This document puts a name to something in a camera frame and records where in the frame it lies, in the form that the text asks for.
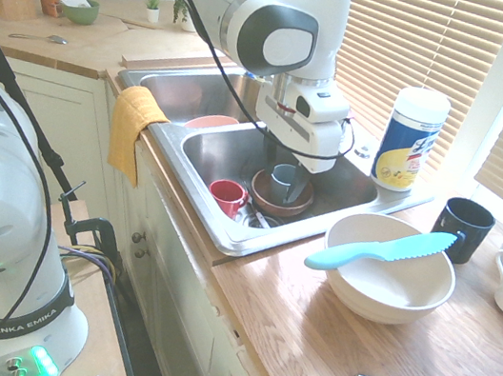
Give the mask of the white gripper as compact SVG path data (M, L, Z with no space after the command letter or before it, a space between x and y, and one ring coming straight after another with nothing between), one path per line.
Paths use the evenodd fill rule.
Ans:
M273 173L278 164L280 143L288 147L300 163L295 166L292 182L283 203L292 204L309 183L310 173L321 173L333 168L337 158L343 130L338 121L310 123L296 112L287 115L274 108L275 103L265 92L257 99L256 114L268 127L264 153L264 170Z

